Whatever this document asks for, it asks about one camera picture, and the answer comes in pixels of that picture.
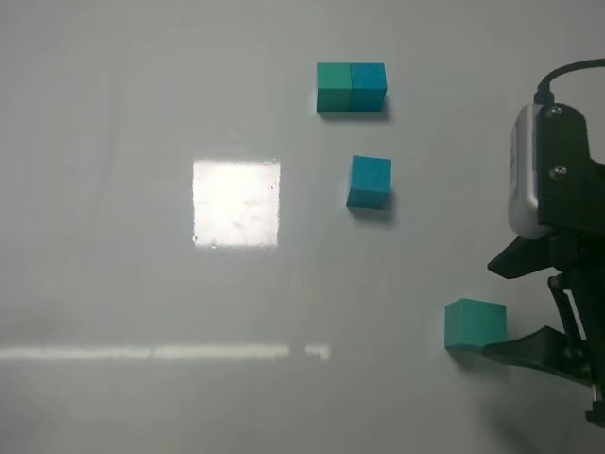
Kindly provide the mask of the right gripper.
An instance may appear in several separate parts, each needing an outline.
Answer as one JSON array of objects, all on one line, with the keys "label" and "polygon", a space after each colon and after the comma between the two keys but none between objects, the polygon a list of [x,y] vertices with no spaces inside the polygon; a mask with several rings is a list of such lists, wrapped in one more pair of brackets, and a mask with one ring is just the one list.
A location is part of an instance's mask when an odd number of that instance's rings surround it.
[{"label": "right gripper", "polygon": [[591,384],[596,398],[586,418],[604,422],[604,238],[577,232],[539,239],[516,237],[487,265],[505,279],[551,268],[559,270],[560,289],[571,291],[586,337],[571,337],[550,326],[517,340],[492,343],[481,354],[498,363],[528,368]]}]

